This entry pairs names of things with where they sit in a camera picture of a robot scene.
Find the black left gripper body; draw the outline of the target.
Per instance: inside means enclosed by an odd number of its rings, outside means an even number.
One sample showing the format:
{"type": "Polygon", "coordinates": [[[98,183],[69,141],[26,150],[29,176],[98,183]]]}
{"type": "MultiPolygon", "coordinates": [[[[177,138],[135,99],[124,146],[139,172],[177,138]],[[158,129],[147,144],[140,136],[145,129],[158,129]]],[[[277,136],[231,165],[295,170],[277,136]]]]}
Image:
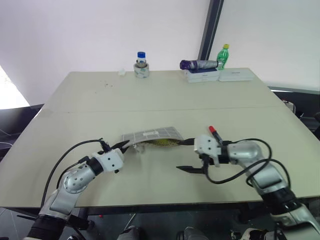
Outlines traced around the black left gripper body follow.
{"type": "Polygon", "coordinates": [[[114,150],[117,152],[118,156],[121,159],[121,166],[117,166],[117,169],[114,171],[114,173],[117,174],[120,171],[120,169],[124,166],[125,155],[124,150],[121,147],[117,147],[114,150]]]}

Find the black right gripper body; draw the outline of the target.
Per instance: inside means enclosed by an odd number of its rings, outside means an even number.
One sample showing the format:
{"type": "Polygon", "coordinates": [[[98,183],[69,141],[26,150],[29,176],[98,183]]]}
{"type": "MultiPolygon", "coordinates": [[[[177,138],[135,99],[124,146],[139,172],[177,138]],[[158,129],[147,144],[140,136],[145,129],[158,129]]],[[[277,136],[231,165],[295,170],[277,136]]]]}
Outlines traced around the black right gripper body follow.
{"type": "Polygon", "coordinates": [[[208,168],[209,166],[214,166],[214,160],[207,154],[200,154],[199,158],[201,159],[202,162],[202,167],[201,171],[203,174],[208,173],[208,168]]]}

